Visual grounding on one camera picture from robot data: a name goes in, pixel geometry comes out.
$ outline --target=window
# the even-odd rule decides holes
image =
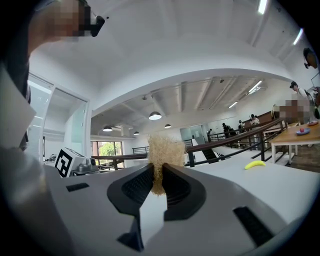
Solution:
[[[91,141],[91,155],[92,156],[122,156],[122,142],[121,141]],[[113,160],[100,159],[95,160],[96,164],[108,165]],[[117,165],[120,168],[124,168],[123,162]]]

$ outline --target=blue plate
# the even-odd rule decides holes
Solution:
[[[297,135],[305,135],[305,134],[308,134],[310,133],[310,128],[304,128],[304,132],[301,132],[301,131],[296,131],[295,132]]]

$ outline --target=wooden tabletop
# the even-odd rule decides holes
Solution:
[[[306,135],[297,135],[296,132],[301,128],[310,128],[310,132]],[[300,126],[290,127],[277,137],[272,139],[271,143],[303,143],[303,142],[316,142],[320,143],[320,124],[308,126],[303,124]]]

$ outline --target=brown sponge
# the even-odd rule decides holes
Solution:
[[[183,141],[170,136],[151,135],[149,142],[149,163],[154,166],[152,193],[155,195],[165,194],[162,187],[162,165],[164,163],[184,166],[186,147]]]

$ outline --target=black cap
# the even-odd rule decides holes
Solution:
[[[292,81],[289,88],[292,89],[294,86],[298,86],[298,85],[295,81]]]
[[[314,52],[312,50],[310,50],[310,48],[304,48],[303,49],[303,56],[305,58],[305,60],[307,60],[307,56],[308,54],[313,54]]]

